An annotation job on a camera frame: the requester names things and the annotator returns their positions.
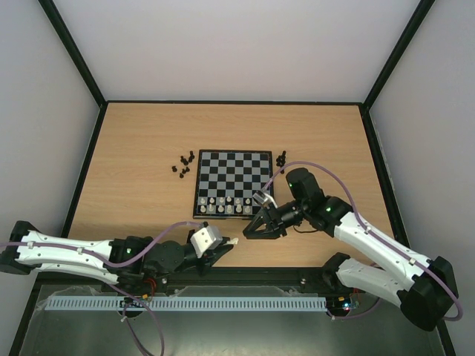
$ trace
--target black metal edge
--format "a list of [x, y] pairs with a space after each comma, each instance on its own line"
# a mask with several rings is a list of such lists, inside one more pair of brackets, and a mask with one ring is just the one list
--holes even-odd
[[374, 102], [378, 98], [378, 95], [381, 93], [384, 85], [389, 79], [394, 68], [397, 66], [399, 60], [406, 51], [407, 46], [410, 44], [410, 41], [413, 39], [414, 35], [419, 29], [419, 26], [424, 21], [434, 2], [435, 0], [421, 0], [417, 5], [404, 31], [402, 31], [402, 34], [399, 37], [396, 46], [394, 46], [393, 51], [387, 58], [387, 61], [384, 64], [381, 73], [379, 74], [378, 78], [373, 84], [373, 87], [368, 93], [366, 100], [364, 100], [364, 106], [366, 110], [369, 111], [373, 106]]
[[[399, 211], [396, 197], [394, 195], [393, 185], [391, 184], [389, 174], [386, 169], [386, 162], [384, 161], [381, 148], [379, 147], [378, 137], [371, 119], [369, 110], [360, 105], [361, 119], [363, 120], [364, 130], [370, 146], [371, 156], [373, 157], [376, 174], [378, 175], [379, 185], [386, 205], [387, 215], [390, 219], [391, 228], [394, 233], [394, 238], [399, 243], [410, 247], [409, 240], [404, 229], [401, 213]], [[447, 356], [455, 356], [455, 349], [452, 344], [451, 336], [448, 333], [445, 321], [440, 320], [437, 323], [437, 331], [442, 343], [442, 348]]]
[[[270, 176], [272, 177], [274, 175], [274, 170], [272, 165], [274, 164], [273, 158], [272, 158], [272, 151], [253, 151], [253, 150], [206, 150], [202, 149], [198, 152], [198, 165], [197, 165], [197, 170], [196, 170], [196, 183], [194, 186], [194, 203], [193, 203], [193, 219], [206, 219], [209, 215], [205, 214], [200, 214], [198, 212], [198, 190], [200, 187], [200, 167], [201, 167], [201, 157], [203, 152], [242, 152], [246, 154], [268, 154], [269, 155], [269, 164], [270, 164]], [[274, 185], [270, 186], [269, 189], [270, 195], [274, 196]], [[213, 220], [215, 219], [243, 219], [243, 220], [251, 220], [251, 217], [227, 217], [226, 215], [223, 215], [223, 217], [217, 217], [217, 216], [212, 216], [211, 217]]]
[[12, 347], [10, 348], [9, 356], [20, 355], [20, 351], [23, 347], [24, 337], [27, 334], [28, 326], [30, 325], [30, 319], [35, 311], [36, 302], [38, 301], [40, 288], [33, 287], [30, 297], [28, 298], [27, 305], [24, 308], [22, 318], [18, 329], [16, 330], [15, 338], [13, 339]]
[[379, 185], [383, 194], [384, 204], [386, 205], [387, 215], [394, 233], [394, 238], [399, 243], [409, 246], [404, 224], [402, 222], [401, 213], [394, 195], [393, 185], [391, 184], [389, 174], [386, 169], [386, 163], [379, 147], [378, 137], [370, 116], [370, 112], [366, 110], [364, 105], [359, 107], [361, 119], [363, 120], [364, 131], [368, 145], [370, 146], [371, 156], [373, 157], [374, 168], [378, 176]]
[[99, 132], [101, 131], [102, 123], [104, 122], [104, 116], [105, 112], [107, 111], [107, 107], [108, 103], [105, 103], [99, 109], [99, 115], [97, 116], [96, 125], [94, 126], [91, 141], [89, 142], [88, 150], [86, 151], [86, 156], [84, 158], [84, 162], [82, 163], [76, 188], [74, 189], [73, 199], [71, 200], [68, 215], [66, 215], [65, 224], [63, 225], [61, 231], [61, 237], [68, 237], [71, 225], [73, 224], [74, 214], [76, 213], [79, 198], [81, 197], [82, 187], [84, 186], [86, 176], [88, 175], [89, 165], [91, 164], [92, 156], [96, 147], [97, 139], [99, 138]]
[[77, 70], [81, 74], [82, 79], [85, 84], [88, 86], [89, 91], [91, 92], [94, 100], [99, 107], [105, 104], [105, 98], [101, 93], [101, 90], [97, 86], [92, 73], [88, 68], [82, 54], [79, 52], [76, 42], [74, 42], [71, 33], [66, 27], [65, 22], [63, 21], [61, 14], [59, 13], [56, 5], [53, 0], [38, 0], [42, 6], [46, 16], [49, 18], [51, 24], [53, 25], [56, 33], [58, 34], [61, 42], [66, 48], [66, 51], [69, 53], [69, 56], [73, 60], [73, 63], [76, 65]]
[[448, 333], [447, 325], [445, 321], [440, 320], [437, 323], [437, 331], [439, 332], [440, 342], [444, 349], [446, 356], [456, 356], [455, 348], [453, 347], [451, 336]]
[[119, 104], [218, 104], [218, 105], [321, 105], [358, 106], [360, 102], [280, 102], [270, 100], [109, 100]]

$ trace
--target white robotic arm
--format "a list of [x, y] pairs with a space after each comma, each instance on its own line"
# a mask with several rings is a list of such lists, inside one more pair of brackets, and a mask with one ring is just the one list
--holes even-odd
[[347, 202], [325, 196], [307, 169], [294, 169], [286, 179], [295, 200], [277, 206], [267, 191], [257, 192], [254, 199], [262, 209], [244, 236], [277, 239], [305, 219], [316, 231], [353, 246], [382, 268], [337, 253], [323, 266], [331, 288], [346, 286], [374, 294], [398, 306], [421, 329], [433, 330], [458, 297], [452, 265], [442, 257], [430, 260], [412, 251], [357, 216]]

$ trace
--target black frame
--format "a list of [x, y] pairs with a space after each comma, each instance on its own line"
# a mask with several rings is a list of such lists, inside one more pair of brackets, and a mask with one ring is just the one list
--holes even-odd
[[[191, 100], [109, 100], [107, 101], [102, 95], [97, 83], [95, 82], [88, 66], [85, 63], [84, 58], [79, 52], [79, 48], [71, 36], [66, 24], [62, 20], [58, 9], [56, 8], [53, 0], [38, 0], [46, 16], [49, 18], [54, 29], [58, 33], [66, 51], [71, 56], [74, 64], [76, 65], [79, 73], [88, 86], [91, 94], [93, 95], [96, 103], [99, 106], [99, 115], [97, 117], [94, 132], [89, 143], [89, 147], [86, 153], [85, 160], [82, 165], [82, 169], [79, 175], [79, 179], [74, 191], [71, 206], [68, 211], [68, 215], [65, 220], [64, 227], [62, 229], [62, 237], [67, 238], [71, 225], [76, 212], [79, 197], [81, 195], [82, 186], [84, 185], [85, 178], [88, 173], [89, 165], [94, 153], [96, 142], [99, 138], [99, 132], [102, 126], [102, 122], [107, 111], [109, 102], [141, 102], [141, 103], [174, 103], [174, 104], [232, 104], [232, 105], [357, 105], [360, 110], [361, 119], [363, 122], [364, 130], [366, 133], [367, 141], [370, 146], [371, 155], [374, 161], [375, 170], [378, 175], [379, 184], [381, 186], [381, 192], [384, 197], [384, 203], [386, 205], [387, 213], [390, 218], [391, 228], [393, 229], [395, 239], [403, 245], [409, 246], [409, 241], [405, 233], [404, 225], [402, 223], [401, 214], [396, 203], [396, 198], [393, 191], [393, 186], [390, 181], [384, 158], [379, 146], [378, 138], [376, 136], [373, 121], [370, 116], [370, 109], [376, 101], [378, 95], [381, 93], [384, 85], [389, 79], [394, 68], [397, 66], [400, 58], [405, 52], [407, 46], [410, 44], [414, 34], [419, 29], [419, 26], [424, 21], [424, 18], [428, 14], [435, 0], [421, 0], [419, 5], [415, 9], [410, 21], [407, 23], [402, 35], [396, 43], [392, 53], [387, 59], [384, 67], [381, 70], [377, 80], [371, 88], [367, 98], [364, 102], [268, 102], [268, 101], [191, 101]], [[312, 280], [312, 276], [318, 280], [318, 276], [321, 273], [321, 268], [214, 268], [213, 271], [206, 276], [206, 278], [199, 278], [194, 272], [186, 272], [175, 279], [170, 279], [168, 287], [174, 288], [184, 285], [232, 285], [232, 286], [278, 286], [278, 287], [290, 287], [299, 288], [303, 292], [316, 292], [319, 291], [322, 295], [332, 296], [331, 291], [325, 289], [325, 285], [320, 283], [302, 283], [302, 280]], [[41, 273], [36, 278], [36, 282], [33, 286], [30, 298], [27, 302], [22, 321], [17, 330], [15, 339], [13, 341], [10, 355], [18, 355], [24, 336], [28, 328], [28, 323], [33, 314], [33, 310], [36, 305], [36, 301], [39, 295], [39, 290], [43, 285], [51, 284], [91, 284], [97, 285], [96, 280], [71, 276], [60, 273]], [[445, 350], [445, 354], [452, 356], [455, 355], [451, 338], [448, 334], [447, 326], [444, 321], [441, 321], [437, 325], [439, 336], [442, 341], [442, 346]]]

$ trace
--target white wall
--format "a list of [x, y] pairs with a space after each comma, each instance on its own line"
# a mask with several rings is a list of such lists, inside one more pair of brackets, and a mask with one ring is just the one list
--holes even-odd
[[372, 109], [412, 246], [455, 269], [461, 356], [475, 330], [474, 14], [473, 1], [436, 1]]
[[56, 0], [106, 99], [360, 102], [419, 0]]
[[[59, 234], [98, 108], [36, 0], [0, 11], [0, 241], [17, 220]], [[34, 276], [0, 274], [0, 355]]]

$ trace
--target robotic arm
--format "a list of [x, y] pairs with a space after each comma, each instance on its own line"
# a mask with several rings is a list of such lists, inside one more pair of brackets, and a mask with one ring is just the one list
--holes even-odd
[[33, 270], [77, 274], [116, 285], [129, 293], [141, 293], [146, 287], [144, 281], [150, 277], [156, 280], [192, 267], [200, 275], [207, 273], [232, 250], [238, 239], [223, 237], [217, 227], [204, 222], [197, 231], [190, 230], [185, 245], [175, 241], [157, 243], [137, 261], [114, 267], [114, 264], [137, 256], [152, 240], [151, 237], [134, 236], [103, 241], [62, 239], [42, 234], [29, 222], [18, 221], [10, 235], [10, 241], [18, 246], [8, 246], [0, 254], [0, 271], [11, 274], [29, 274]]
[[[288, 227], [308, 220], [315, 230], [357, 248], [382, 268], [363, 265], [338, 253], [324, 265], [325, 282], [329, 286], [336, 289], [343, 285], [367, 291], [399, 307], [419, 328], [433, 330], [453, 301], [419, 265], [432, 271], [458, 297], [452, 265], [442, 257], [430, 260], [412, 251], [364, 219], [360, 219], [361, 225], [352, 206], [340, 198], [325, 196], [306, 168], [290, 171], [286, 180], [295, 200], [277, 206], [266, 191], [258, 191], [254, 199], [262, 209], [244, 229], [244, 236], [277, 239], [286, 236]], [[403, 251], [409, 258], [402, 258], [395, 250]]]

